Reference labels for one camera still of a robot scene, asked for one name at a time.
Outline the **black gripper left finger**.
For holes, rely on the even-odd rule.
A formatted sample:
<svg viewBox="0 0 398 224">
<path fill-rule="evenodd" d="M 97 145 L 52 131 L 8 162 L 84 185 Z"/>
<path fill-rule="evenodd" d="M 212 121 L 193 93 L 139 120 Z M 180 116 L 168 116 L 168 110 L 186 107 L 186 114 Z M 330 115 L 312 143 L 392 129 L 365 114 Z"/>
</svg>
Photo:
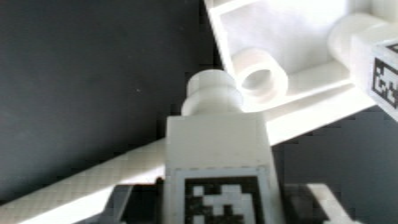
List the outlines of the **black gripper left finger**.
<svg viewBox="0 0 398 224">
<path fill-rule="evenodd" d="M 88 224 L 163 224 L 164 179 L 115 187 L 106 209 Z"/>
</svg>

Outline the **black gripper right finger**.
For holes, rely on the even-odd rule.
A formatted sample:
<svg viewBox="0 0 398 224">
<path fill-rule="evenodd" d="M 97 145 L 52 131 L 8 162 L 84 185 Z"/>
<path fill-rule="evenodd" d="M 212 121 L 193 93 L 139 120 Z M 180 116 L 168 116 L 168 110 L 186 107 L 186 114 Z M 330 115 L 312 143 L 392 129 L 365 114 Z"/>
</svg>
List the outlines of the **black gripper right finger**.
<svg viewBox="0 0 398 224">
<path fill-rule="evenodd" d="M 282 190 L 287 224 L 365 224 L 324 183 L 285 184 Z"/>
</svg>

